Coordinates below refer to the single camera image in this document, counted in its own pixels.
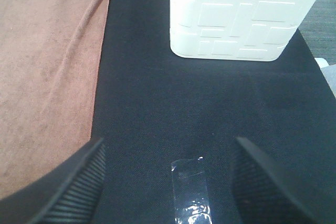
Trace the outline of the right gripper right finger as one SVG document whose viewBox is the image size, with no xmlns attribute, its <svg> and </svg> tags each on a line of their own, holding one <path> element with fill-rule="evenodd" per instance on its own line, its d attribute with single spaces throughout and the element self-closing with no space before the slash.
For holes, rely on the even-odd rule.
<svg viewBox="0 0 336 224">
<path fill-rule="evenodd" d="M 318 191 L 244 137 L 232 153 L 234 201 L 243 223 L 321 223 Z"/>
</svg>

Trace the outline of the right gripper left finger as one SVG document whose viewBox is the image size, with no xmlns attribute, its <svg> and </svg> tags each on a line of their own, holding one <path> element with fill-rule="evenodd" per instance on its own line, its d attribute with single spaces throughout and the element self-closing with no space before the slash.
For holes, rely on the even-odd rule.
<svg viewBox="0 0 336 224">
<path fill-rule="evenodd" d="M 91 223 L 106 176 L 106 147 L 92 138 L 50 173 L 1 200 L 1 223 Z"/>
</svg>

